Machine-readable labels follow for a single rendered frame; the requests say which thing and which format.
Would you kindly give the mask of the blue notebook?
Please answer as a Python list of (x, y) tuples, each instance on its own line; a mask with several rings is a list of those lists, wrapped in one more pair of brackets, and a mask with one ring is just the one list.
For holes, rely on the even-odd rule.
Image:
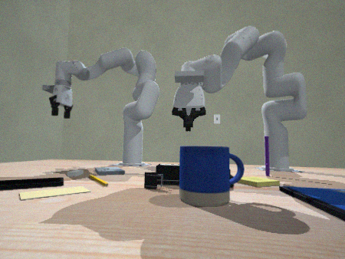
[(279, 190), (345, 221), (345, 189), (279, 186)]

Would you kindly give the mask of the yellow sticky note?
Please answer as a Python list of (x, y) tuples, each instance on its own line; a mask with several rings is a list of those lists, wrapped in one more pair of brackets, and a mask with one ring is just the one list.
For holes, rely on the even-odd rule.
[(269, 186), (269, 185), (280, 185), (280, 181), (273, 179), (264, 179), (259, 177), (242, 177), (239, 183), (253, 186)]

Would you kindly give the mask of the black binder clip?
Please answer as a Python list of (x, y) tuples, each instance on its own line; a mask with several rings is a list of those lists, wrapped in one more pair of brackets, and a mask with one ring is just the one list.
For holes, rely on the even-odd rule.
[[(157, 189), (157, 176), (161, 176), (163, 174), (157, 174), (154, 172), (145, 172), (144, 178), (144, 188), (145, 189)], [(161, 176), (161, 187), (162, 188), (162, 176)]]

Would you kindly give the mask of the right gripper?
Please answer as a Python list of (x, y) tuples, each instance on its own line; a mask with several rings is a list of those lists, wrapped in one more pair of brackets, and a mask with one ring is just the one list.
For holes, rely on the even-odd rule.
[(64, 118), (70, 119), (70, 114), (73, 107), (71, 87), (60, 84), (55, 85), (53, 90), (53, 96), (49, 97), (49, 100), (52, 107), (52, 116), (58, 116), (58, 106), (60, 105), (61, 107), (63, 106), (65, 109)]

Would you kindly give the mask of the blue mug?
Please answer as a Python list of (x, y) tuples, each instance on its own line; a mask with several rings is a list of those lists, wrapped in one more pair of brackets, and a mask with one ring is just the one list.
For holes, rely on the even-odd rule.
[[(230, 179), (229, 158), (237, 165)], [(180, 146), (179, 197), (190, 205), (221, 206), (230, 201), (230, 185), (244, 175), (243, 162), (227, 146)]]

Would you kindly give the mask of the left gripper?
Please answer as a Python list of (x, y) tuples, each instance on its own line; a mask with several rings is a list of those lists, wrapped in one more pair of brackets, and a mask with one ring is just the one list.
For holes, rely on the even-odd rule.
[(194, 85), (184, 83), (178, 87), (173, 101), (172, 114), (181, 117), (186, 132), (191, 132), (194, 119), (206, 114), (202, 87), (196, 83)]

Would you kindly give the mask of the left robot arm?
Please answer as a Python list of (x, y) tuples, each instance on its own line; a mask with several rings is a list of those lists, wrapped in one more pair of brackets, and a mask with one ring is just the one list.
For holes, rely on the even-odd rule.
[(181, 71), (175, 71), (175, 83), (181, 86), (195, 82), (205, 92), (215, 93), (230, 81), (241, 59), (252, 61), (268, 54), (263, 65), (265, 96), (294, 97), (269, 101), (261, 108), (264, 136), (269, 138), (269, 166), (270, 170), (294, 171), (289, 168), (288, 130), (281, 121), (305, 118), (307, 98), (303, 74), (284, 74), (285, 53), (286, 41), (281, 32), (259, 37), (258, 29), (248, 26), (227, 37), (221, 57), (209, 55), (184, 63)]

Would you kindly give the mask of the black rectangular slab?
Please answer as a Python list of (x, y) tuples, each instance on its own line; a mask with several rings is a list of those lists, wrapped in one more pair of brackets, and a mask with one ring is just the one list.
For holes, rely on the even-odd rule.
[(17, 179), (0, 181), (0, 190), (29, 189), (51, 186), (63, 186), (64, 177), (46, 179)]

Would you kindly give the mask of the yellow pencil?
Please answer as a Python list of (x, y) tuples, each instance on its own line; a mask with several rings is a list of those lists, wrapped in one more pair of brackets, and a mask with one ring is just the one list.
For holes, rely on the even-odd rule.
[(97, 178), (97, 177), (95, 177), (93, 175), (89, 175), (89, 177), (92, 178), (93, 180), (99, 182), (101, 185), (108, 186), (107, 182), (105, 182), (105, 181), (103, 181), (103, 180), (101, 180), (101, 179), (99, 179), (99, 178)]

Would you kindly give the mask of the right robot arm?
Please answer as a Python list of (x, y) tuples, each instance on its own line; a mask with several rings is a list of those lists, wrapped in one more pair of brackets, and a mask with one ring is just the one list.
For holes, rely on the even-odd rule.
[(121, 48), (102, 54), (96, 64), (85, 67), (80, 61), (58, 61), (56, 63), (55, 85), (71, 87), (71, 75), (79, 80), (99, 77), (107, 70), (119, 67), (129, 74), (138, 76), (133, 89), (132, 103), (123, 109), (123, 162), (122, 166), (142, 166), (143, 124), (141, 120), (149, 118), (159, 97), (156, 78), (156, 63), (150, 53), (139, 51), (135, 62), (128, 48)]

